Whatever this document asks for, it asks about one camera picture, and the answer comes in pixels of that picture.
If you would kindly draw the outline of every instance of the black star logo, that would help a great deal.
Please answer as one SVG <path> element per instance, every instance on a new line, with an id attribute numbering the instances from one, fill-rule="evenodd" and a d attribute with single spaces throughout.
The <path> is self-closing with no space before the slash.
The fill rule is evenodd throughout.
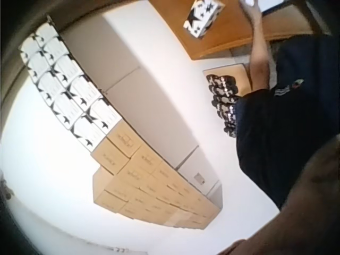
<path id="1" fill-rule="evenodd" d="M 52 97 L 49 93 L 46 93 L 46 100 L 49 99 L 49 100 L 52 100 Z"/>
<path id="2" fill-rule="evenodd" d="M 198 19 L 195 16 L 195 8 L 191 9 L 187 20 L 189 21 L 189 24 L 190 24 L 191 27 L 192 27 L 194 21 L 196 21 L 196 20 L 201 21 L 200 19 Z"/>
<path id="3" fill-rule="evenodd" d="M 102 121 L 102 124 L 103 124 L 103 128 L 107 128 L 108 129 L 108 125 L 104 121 Z"/>
<path id="4" fill-rule="evenodd" d="M 81 100 L 81 104 L 80 104 L 80 105 L 82 105 L 82 104 L 85 104 L 85 105 L 87 105 L 87 102 L 85 101 L 85 99 L 83 99 L 83 98 L 80 98 L 80 100 Z"/>
<path id="5" fill-rule="evenodd" d="M 92 142 L 90 142 L 89 139 L 85 139 L 85 141 L 87 142 L 87 146 L 88 146 L 88 145 L 93 146 Z"/>
<path id="6" fill-rule="evenodd" d="M 39 86 L 39 84 L 37 83 L 37 84 L 36 84 L 36 87 L 37 87 L 38 91 L 39 91 L 39 92 L 43 92 L 43 90 L 40 89 L 38 86 Z"/>
<path id="7" fill-rule="evenodd" d="M 71 133 L 72 133 L 77 139 L 78 139 L 78 138 L 81 138 L 80 135 L 77 135 L 77 134 L 74 133 L 74 126 L 71 127 L 70 131 L 71 131 Z"/>
<path id="8" fill-rule="evenodd" d="M 51 104 L 51 110 L 55 115 L 59 115 L 60 113 L 55 111 L 53 108 L 54 108 L 54 102 Z"/>
<path id="9" fill-rule="evenodd" d="M 206 12 L 210 12 L 213 7 L 214 5 L 210 3 L 206 8 Z"/>
<path id="10" fill-rule="evenodd" d="M 70 123 L 70 120 L 67 117 L 65 117 L 65 116 L 63 116 L 63 117 L 64 117 L 64 123 Z"/>

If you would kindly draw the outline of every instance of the white wall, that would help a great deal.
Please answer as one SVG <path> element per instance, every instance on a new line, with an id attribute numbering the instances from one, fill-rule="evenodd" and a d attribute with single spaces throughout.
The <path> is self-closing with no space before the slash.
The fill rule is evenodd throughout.
<path id="1" fill-rule="evenodd" d="M 149 253 L 212 255 L 252 235 L 278 210 L 239 169 L 235 139 L 223 132 L 223 122 L 210 103 L 212 96 L 202 74 L 202 70 L 234 61 L 229 56 L 190 60 L 147 1 L 109 11 L 104 17 L 168 95 L 223 184 L 223 211 L 206 230 L 174 233 Z"/>
<path id="2" fill-rule="evenodd" d="M 223 184 L 224 209 L 206 230 L 156 226 L 112 214 L 92 202 L 98 164 L 68 133 L 26 80 L 2 133 L 1 169 L 23 204 L 73 236 L 151 255 L 216 254 L 271 219 L 274 204 L 240 171 L 235 140 L 211 106 L 202 70 L 232 59 L 193 62 L 148 2 L 104 17 L 161 86 L 186 121 Z"/>
<path id="3" fill-rule="evenodd" d="M 28 210 L 15 196 L 7 201 L 13 219 L 31 243 L 44 255 L 147 255 L 146 252 L 95 245 L 70 236 Z"/>

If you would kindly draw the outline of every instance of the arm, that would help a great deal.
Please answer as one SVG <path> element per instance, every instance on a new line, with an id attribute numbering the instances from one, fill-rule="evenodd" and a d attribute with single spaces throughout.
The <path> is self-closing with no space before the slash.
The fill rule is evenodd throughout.
<path id="1" fill-rule="evenodd" d="M 339 144 L 340 135 L 309 160 L 281 213 L 231 255 L 313 254 L 340 224 Z"/>
<path id="2" fill-rule="evenodd" d="M 262 27 L 262 13 L 258 0 L 249 6 L 240 0 L 241 6 L 251 21 L 253 29 L 253 45 L 250 56 L 250 78 L 252 91 L 269 89 L 269 55 Z"/>

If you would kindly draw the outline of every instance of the hand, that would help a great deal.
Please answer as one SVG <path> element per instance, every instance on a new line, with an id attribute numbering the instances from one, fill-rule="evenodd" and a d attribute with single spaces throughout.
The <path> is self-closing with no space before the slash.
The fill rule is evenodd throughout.
<path id="1" fill-rule="evenodd" d="M 254 5 L 247 4 L 247 0 L 240 0 L 240 4 L 253 26 L 259 25 L 262 22 L 262 12 L 259 7 L 259 0 L 254 0 Z"/>

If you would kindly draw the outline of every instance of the skin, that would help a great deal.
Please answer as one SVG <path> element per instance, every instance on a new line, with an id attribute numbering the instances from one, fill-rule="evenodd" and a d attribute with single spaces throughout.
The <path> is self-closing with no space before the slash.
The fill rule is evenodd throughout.
<path id="1" fill-rule="evenodd" d="M 245 0 L 240 4 L 250 20 L 253 28 L 253 44 L 250 55 L 250 78 L 252 91 L 269 89 L 269 53 L 262 27 L 262 13 L 255 0 L 254 6 L 249 6 Z"/>

